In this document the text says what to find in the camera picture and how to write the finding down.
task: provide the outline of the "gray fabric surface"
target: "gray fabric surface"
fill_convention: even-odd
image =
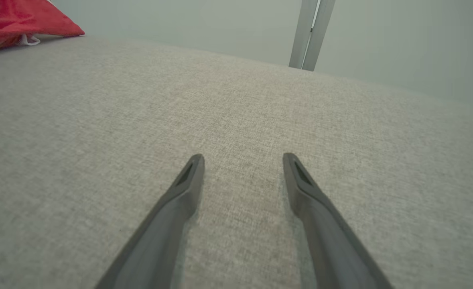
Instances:
[[[398,288],[473,288],[473,110],[92,37],[0,51],[0,288],[91,288],[203,153],[175,287],[313,287],[293,152]]]

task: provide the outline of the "gray wall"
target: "gray wall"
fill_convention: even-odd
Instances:
[[[473,105],[473,0],[337,0],[315,71]]]
[[[300,0],[53,0],[87,34],[288,65]]]

